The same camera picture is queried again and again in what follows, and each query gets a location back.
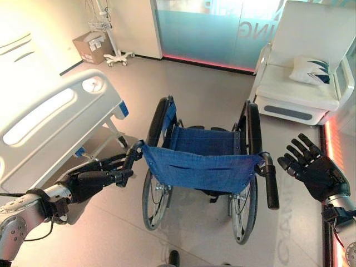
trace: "cardboard box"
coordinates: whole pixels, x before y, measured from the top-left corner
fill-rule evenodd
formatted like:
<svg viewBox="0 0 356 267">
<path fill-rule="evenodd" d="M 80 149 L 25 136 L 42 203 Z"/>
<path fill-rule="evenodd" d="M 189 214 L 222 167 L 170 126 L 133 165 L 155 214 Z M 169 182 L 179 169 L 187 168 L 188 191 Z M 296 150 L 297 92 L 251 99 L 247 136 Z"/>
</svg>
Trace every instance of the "cardboard box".
<svg viewBox="0 0 356 267">
<path fill-rule="evenodd" d="M 88 32 L 73 43 L 84 62 L 99 64 L 104 61 L 104 54 L 114 55 L 106 32 Z"/>
</svg>

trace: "wheeled stand base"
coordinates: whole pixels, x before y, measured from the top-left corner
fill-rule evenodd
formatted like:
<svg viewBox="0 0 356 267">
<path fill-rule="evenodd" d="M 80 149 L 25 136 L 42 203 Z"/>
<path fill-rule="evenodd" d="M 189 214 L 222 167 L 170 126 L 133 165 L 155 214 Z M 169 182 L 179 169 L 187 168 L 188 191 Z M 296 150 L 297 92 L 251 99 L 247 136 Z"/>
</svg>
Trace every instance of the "wheeled stand base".
<svg viewBox="0 0 356 267">
<path fill-rule="evenodd" d="M 124 66 L 127 66 L 127 57 L 135 57 L 135 54 L 133 52 L 126 52 L 125 54 L 121 54 L 120 49 L 117 50 L 117 56 L 112 56 L 109 54 L 105 54 L 104 58 L 106 59 L 106 64 L 109 67 L 112 67 L 115 62 L 122 62 Z"/>
</svg>

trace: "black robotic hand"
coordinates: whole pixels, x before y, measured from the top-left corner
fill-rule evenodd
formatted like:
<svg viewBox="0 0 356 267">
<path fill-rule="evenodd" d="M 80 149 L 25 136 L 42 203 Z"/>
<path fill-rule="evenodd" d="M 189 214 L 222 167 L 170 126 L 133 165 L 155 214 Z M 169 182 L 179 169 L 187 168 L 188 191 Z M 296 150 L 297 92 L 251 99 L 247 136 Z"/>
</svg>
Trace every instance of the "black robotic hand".
<svg viewBox="0 0 356 267">
<path fill-rule="evenodd" d="M 325 156 L 305 135 L 301 133 L 298 137 L 308 148 L 297 139 L 292 139 L 291 143 L 301 153 L 293 146 L 288 145 L 286 148 L 294 157 L 289 153 L 284 154 L 283 157 L 278 158 L 279 165 L 290 176 L 302 181 L 312 197 L 320 202 L 337 194 L 347 194 L 349 196 L 350 187 L 348 181 L 337 165 L 329 157 Z"/>
</svg>

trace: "white wall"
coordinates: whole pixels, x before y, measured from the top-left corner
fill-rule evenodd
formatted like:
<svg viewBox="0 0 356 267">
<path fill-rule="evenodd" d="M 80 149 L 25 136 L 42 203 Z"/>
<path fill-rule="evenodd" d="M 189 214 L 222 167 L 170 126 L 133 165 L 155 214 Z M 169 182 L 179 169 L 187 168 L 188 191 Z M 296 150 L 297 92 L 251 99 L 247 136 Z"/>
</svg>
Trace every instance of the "white wall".
<svg viewBox="0 0 356 267">
<path fill-rule="evenodd" d="M 112 9 L 110 15 L 113 36 L 119 49 L 133 51 L 137 55 L 162 58 L 154 1 L 108 0 L 108 6 Z M 101 2 L 105 7 L 106 0 Z"/>
<path fill-rule="evenodd" d="M 0 0 L 0 29 L 0 45 L 31 32 L 57 73 L 81 60 L 72 40 L 89 31 L 81 0 Z"/>
<path fill-rule="evenodd" d="M 351 72 L 356 81 L 356 41 L 351 45 L 347 57 Z M 340 110 L 338 110 L 332 120 L 333 123 L 336 124 L 338 131 L 356 137 L 356 89 L 354 89 L 349 100 Z"/>
</svg>

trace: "silver robotic arm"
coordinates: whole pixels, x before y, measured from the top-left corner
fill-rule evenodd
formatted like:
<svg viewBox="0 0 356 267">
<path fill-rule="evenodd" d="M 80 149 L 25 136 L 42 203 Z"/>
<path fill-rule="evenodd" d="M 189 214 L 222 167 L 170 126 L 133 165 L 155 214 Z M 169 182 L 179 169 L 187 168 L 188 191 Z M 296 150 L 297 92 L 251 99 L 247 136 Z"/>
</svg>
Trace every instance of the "silver robotic arm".
<svg viewBox="0 0 356 267">
<path fill-rule="evenodd" d="M 71 201 L 70 190 L 62 185 L 53 185 L 43 192 L 50 199 Z M 0 261 L 7 261 L 10 266 L 27 234 L 51 216 L 37 194 L 25 194 L 0 207 Z"/>
<path fill-rule="evenodd" d="M 350 200 L 348 180 L 337 165 L 326 157 L 302 133 L 288 145 L 289 153 L 278 158 L 280 166 L 290 176 L 303 182 L 313 198 L 320 201 L 325 210 L 323 219 L 334 230 L 335 236 L 345 249 L 349 266 L 356 267 L 356 208 Z"/>
<path fill-rule="evenodd" d="M 134 144 L 127 154 L 120 154 L 102 161 L 83 164 L 67 171 L 55 185 L 47 189 L 32 189 L 26 194 L 0 207 L 0 266 L 11 266 L 26 236 L 41 223 L 73 224 L 83 212 L 89 199 L 105 186 L 115 183 L 125 187 L 134 161 L 142 157 L 138 149 L 142 141 Z M 0 194 L 18 196 L 20 194 Z M 71 207 L 81 210 L 71 214 Z"/>
</svg>

